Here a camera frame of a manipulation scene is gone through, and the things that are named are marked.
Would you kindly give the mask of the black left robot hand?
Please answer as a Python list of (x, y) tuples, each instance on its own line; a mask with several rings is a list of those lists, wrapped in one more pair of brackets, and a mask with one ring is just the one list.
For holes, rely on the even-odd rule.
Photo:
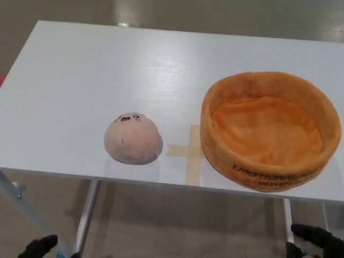
[(18, 255), (18, 258), (42, 258), (58, 244), (56, 234), (45, 236), (41, 239), (34, 239), (25, 250)]

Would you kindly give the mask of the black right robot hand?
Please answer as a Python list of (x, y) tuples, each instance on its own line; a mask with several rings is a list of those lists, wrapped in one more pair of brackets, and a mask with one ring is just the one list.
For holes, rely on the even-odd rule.
[(331, 232), (320, 228), (303, 224), (292, 224), (291, 231), (298, 237), (322, 249), (322, 256), (310, 255), (307, 251), (302, 251), (292, 242), (286, 242), (287, 258), (304, 257), (343, 257), (343, 240), (335, 237)]

